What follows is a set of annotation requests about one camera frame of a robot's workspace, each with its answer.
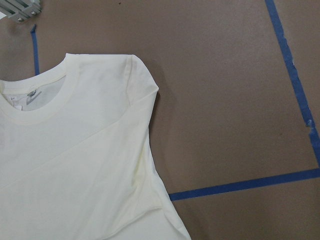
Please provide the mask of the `cream long sleeve cat shirt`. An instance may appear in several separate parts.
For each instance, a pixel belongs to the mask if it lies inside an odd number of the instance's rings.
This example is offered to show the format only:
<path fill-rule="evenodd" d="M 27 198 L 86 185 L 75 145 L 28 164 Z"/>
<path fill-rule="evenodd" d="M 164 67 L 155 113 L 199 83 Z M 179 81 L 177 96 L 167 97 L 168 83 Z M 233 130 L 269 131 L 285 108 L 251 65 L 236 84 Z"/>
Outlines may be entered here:
<path fill-rule="evenodd" d="M 188 240 L 150 148 L 158 89 L 127 54 L 2 80 L 1 239 Z"/>

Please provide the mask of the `aluminium frame post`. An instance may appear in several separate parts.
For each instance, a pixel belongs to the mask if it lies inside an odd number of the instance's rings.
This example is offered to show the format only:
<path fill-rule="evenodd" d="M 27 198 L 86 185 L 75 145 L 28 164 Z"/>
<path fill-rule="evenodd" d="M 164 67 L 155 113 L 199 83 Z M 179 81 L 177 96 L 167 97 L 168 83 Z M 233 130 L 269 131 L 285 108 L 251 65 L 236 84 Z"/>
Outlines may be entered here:
<path fill-rule="evenodd" d="M 42 12 L 39 0 L 0 0 L 0 12 L 14 22 L 22 23 Z"/>

